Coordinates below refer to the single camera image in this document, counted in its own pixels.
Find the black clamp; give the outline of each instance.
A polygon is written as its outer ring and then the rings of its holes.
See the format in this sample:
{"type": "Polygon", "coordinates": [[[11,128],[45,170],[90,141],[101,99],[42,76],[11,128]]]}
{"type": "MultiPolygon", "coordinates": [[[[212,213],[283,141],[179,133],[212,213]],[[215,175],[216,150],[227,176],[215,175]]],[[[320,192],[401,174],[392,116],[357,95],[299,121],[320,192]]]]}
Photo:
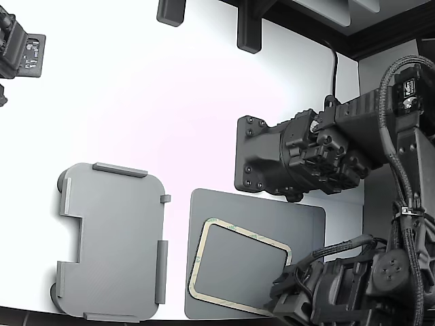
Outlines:
{"type": "Polygon", "coordinates": [[[273,282],[269,296],[272,300],[278,300],[284,293],[291,293],[297,290],[296,273],[299,271],[298,265],[286,266],[281,276],[273,282]]]}
{"type": "Polygon", "coordinates": [[[414,211],[409,207],[402,207],[400,209],[400,212],[396,214],[396,219],[398,219],[401,216],[421,217],[423,216],[423,213],[419,211],[414,211]]]}
{"type": "MultiPolygon", "coordinates": [[[[261,19],[277,0],[240,0],[237,47],[255,54],[262,47],[261,19]]],[[[157,20],[177,27],[184,21],[186,0],[159,0],[157,20]]]]}

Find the white table surface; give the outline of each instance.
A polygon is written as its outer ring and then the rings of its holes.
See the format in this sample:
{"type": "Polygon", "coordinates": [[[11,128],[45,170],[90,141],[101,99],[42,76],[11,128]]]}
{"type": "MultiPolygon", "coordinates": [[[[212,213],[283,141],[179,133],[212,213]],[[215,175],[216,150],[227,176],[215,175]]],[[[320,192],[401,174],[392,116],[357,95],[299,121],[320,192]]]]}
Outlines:
{"type": "MultiPolygon", "coordinates": [[[[234,7],[188,0],[176,29],[156,21],[157,4],[2,1],[47,44],[42,78],[2,82],[9,103],[0,109],[0,306],[56,312],[56,262],[76,261],[79,225],[58,215],[56,181],[78,162],[104,162],[148,170],[172,195],[163,234],[167,304],[154,318],[186,319],[190,195],[200,187],[237,192],[237,119],[250,114],[274,125],[321,109],[329,49],[264,21],[263,50],[248,54],[236,47],[234,7]]],[[[340,57],[342,101],[359,95],[357,69],[340,57]]],[[[304,203],[325,208],[332,244],[361,234],[363,200],[360,187],[304,203]]]]}

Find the gray plastic lid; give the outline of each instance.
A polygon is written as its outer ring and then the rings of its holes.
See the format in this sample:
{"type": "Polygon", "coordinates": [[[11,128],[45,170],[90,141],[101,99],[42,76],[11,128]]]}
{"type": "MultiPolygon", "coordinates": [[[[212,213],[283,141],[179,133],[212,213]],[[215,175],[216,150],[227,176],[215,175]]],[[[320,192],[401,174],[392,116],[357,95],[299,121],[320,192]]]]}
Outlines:
{"type": "Polygon", "coordinates": [[[58,261],[54,304],[96,321],[139,322],[164,303],[162,183],[146,171],[76,164],[58,180],[60,214],[81,219],[78,262],[58,261]]]}

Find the beige tape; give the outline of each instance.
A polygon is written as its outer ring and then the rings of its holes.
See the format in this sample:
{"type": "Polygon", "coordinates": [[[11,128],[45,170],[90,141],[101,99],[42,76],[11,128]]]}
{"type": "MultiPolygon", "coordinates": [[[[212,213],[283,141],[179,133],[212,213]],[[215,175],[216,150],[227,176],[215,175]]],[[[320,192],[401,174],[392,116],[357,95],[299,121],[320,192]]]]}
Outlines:
{"type": "Polygon", "coordinates": [[[220,299],[218,297],[213,297],[211,295],[198,293],[195,290],[196,278],[198,276],[199,266],[201,265],[201,258],[202,258],[203,253],[204,253],[205,242],[207,240],[207,235],[209,233],[209,229],[213,224],[218,225],[218,226],[225,228],[227,230],[242,234],[244,236],[247,236],[248,238],[252,238],[254,240],[266,243],[267,245],[282,249],[287,253],[287,259],[286,259],[285,264],[288,266],[292,262],[292,250],[286,244],[277,242],[277,241],[270,239],[270,238],[266,238],[265,236],[261,236],[257,233],[240,228],[239,226],[235,226],[231,223],[222,221],[221,219],[211,218],[211,219],[206,220],[206,222],[204,224],[203,232],[201,233],[201,238],[199,240],[198,251],[196,253],[195,262],[193,265],[192,274],[190,276],[190,282],[189,282],[190,295],[195,299],[210,302],[212,304],[218,304],[220,306],[225,306],[225,307],[232,308],[232,309],[242,310],[242,311],[246,311],[246,312],[252,312],[254,314],[261,314],[264,316],[272,316],[272,314],[267,310],[258,309],[258,308],[254,308],[251,306],[246,306],[244,304],[238,304],[236,302],[232,302],[232,301],[228,301],[228,300],[223,300],[223,299],[220,299]]]}

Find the black bracket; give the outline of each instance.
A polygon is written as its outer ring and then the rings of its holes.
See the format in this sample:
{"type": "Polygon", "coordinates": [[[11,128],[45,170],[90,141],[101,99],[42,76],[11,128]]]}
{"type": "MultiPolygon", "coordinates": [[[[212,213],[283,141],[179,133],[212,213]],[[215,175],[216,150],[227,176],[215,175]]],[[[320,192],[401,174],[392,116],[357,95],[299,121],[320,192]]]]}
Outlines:
{"type": "MultiPolygon", "coordinates": [[[[240,0],[237,25],[237,47],[249,53],[261,50],[262,21],[265,13],[277,0],[240,0]]],[[[184,21],[186,0],[159,0],[157,20],[163,24],[179,26],[184,21]]]]}
{"type": "Polygon", "coordinates": [[[237,47],[255,54],[262,45],[262,18],[277,0],[240,0],[237,47]]]}
{"type": "Polygon", "coordinates": [[[185,10],[186,0],[159,0],[157,20],[178,27],[184,21],[185,10]]]}

